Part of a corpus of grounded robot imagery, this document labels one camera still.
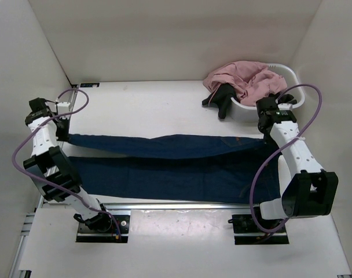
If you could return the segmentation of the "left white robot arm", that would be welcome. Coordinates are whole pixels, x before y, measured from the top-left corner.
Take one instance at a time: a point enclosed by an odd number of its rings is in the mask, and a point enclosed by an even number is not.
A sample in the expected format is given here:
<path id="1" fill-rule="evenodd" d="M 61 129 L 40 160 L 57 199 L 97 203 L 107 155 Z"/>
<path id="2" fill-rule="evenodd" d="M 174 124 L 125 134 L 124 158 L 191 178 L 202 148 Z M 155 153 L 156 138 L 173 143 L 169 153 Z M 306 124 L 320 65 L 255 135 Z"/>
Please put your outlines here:
<path id="1" fill-rule="evenodd" d="M 105 207 L 82 188 L 76 168 L 58 145 L 68 140 L 69 116 L 52 119 L 32 138 L 31 157 L 23 162 L 38 191 L 47 201 L 65 203 L 76 210 L 74 219 L 90 230 L 106 232 L 112 228 L 112 217 Z"/>

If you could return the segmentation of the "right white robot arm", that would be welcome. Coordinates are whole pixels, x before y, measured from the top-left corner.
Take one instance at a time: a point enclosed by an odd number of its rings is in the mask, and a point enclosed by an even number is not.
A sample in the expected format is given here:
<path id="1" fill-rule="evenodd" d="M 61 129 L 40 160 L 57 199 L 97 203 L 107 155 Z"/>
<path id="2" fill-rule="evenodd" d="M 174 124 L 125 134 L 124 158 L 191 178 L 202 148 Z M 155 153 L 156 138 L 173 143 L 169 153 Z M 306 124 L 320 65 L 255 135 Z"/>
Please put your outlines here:
<path id="1" fill-rule="evenodd" d="M 251 216 L 251 226 L 263 232 L 272 220 L 330 214 L 339 182 L 336 173 L 325 171 L 316 161 L 292 111 L 280 108 L 274 97 L 259 100 L 256 108 L 258 129 L 279 148 L 291 180 L 281 188 L 279 198 L 259 205 L 259 212 Z"/>

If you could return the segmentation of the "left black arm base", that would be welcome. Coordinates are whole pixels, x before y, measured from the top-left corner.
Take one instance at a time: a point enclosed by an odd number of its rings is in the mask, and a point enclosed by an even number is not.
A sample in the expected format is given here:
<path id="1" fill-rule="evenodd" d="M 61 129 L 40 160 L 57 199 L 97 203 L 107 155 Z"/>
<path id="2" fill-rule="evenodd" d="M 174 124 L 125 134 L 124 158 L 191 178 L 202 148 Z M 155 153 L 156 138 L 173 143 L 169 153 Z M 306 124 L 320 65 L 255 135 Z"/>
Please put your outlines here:
<path id="1" fill-rule="evenodd" d="M 130 230 L 130 214 L 115 214 L 115 221 L 107 214 L 99 214 L 84 220 L 74 214 L 79 223 L 76 233 L 78 243 L 127 243 Z"/>

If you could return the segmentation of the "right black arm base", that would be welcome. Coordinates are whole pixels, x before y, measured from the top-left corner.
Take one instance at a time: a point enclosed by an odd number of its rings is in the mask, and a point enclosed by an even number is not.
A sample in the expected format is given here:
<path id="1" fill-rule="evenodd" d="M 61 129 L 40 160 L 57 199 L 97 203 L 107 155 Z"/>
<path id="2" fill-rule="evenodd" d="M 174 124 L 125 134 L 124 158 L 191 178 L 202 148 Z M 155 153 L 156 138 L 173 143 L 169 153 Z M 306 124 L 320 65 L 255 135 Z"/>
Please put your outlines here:
<path id="1" fill-rule="evenodd" d="M 233 227 L 236 246 L 289 244 L 285 227 L 276 233 L 262 232 L 249 214 L 233 214 L 228 224 Z"/>

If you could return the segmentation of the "navy blue denim trousers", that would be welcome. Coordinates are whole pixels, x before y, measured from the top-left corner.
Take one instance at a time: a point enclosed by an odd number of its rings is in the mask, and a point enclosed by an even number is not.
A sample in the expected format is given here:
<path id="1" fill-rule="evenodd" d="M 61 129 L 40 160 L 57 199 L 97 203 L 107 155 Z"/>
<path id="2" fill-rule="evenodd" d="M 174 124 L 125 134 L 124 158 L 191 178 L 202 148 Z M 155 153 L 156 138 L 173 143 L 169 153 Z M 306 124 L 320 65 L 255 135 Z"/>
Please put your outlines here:
<path id="1" fill-rule="evenodd" d="M 258 138 L 72 134 L 69 143 L 111 153 L 70 158 L 93 195 L 237 204 L 280 196 L 274 147 Z"/>

